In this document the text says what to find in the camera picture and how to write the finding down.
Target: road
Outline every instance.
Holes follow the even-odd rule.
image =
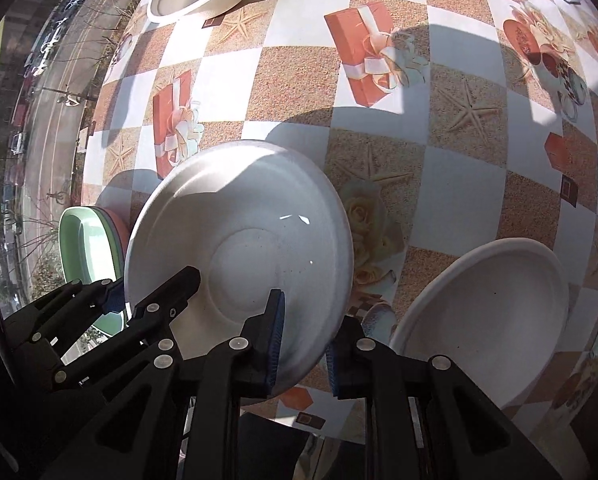
[[[47,227],[39,222],[57,221],[65,208],[57,200],[47,198],[47,193],[64,191],[67,196],[70,194],[72,165],[83,114],[83,104],[66,107],[57,103],[61,94],[40,88],[65,90],[67,85],[70,92],[87,92],[96,72],[96,60],[105,48],[101,40],[110,34],[110,30],[105,29],[115,28],[119,20],[119,16],[114,15],[114,5],[125,9],[129,1],[86,0],[70,22],[54,60],[36,82],[37,90],[26,123],[29,141],[20,200],[24,230],[19,247],[25,247],[20,250],[21,258],[47,231]],[[39,256],[40,250],[36,250],[22,262],[22,279],[28,286]]]

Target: green plate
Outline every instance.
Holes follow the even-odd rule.
[[[118,280],[124,272],[121,247],[118,247],[113,227],[94,208],[69,207],[59,221],[59,250],[66,282],[81,280],[97,282],[109,278]],[[113,336],[123,329],[125,311],[99,317],[94,326]]]

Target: white plate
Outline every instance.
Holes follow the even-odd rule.
[[[553,251],[505,238],[465,254],[412,302],[391,339],[399,354],[450,357],[502,408],[550,361],[568,313]]]
[[[343,319],[353,251],[332,184],[294,150],[237,140],[201,152],[157,187],[130,237],[125,297],[131,306],[184,266],[201,287],[171,323],[184,358],[207,353],[285,293],[275,394],[317,363]]]

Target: table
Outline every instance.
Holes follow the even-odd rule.
[[[569,320],[541,377],[503,411],[534,439],[567,424],[598,380],[591,1],[245,0],[205,23],[159,25],[146,19],[150,1],[101,89],[82,203],[132,226],[161,177],[198,150],[236,139],[294,148],[345,203],[348,313],[359,319],[376,306],[398,321],[469,250],[534,238],[566,270]],[[155,119],[177,100],[187,139]],[[323,364],[247,409],[364,440],[363,401],[333,399]]]

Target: ribbon bow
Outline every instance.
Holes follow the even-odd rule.
[[[371,75],[377,88],[387,94],[394,92],[397,83],[407,87],[424,82],[426,79],[421,71],[428,65],[428,60],[417,55],[414,37],[396,27],[390,32],[379,30],[368,6],[357,10],[368,30],[362,43],[368,57],[358,65],[344,65],[346,76],[363,79]]]
[[[155,146],[157,157],[167,155],[168,162],[173,168],[181,161],[199,151],[199,142],[204,134],[204,125],[199,124],[199,101],[190,99],[179,104],[181,95],[181,80],[172,82],[173,110],[167,124],[165,141]]]

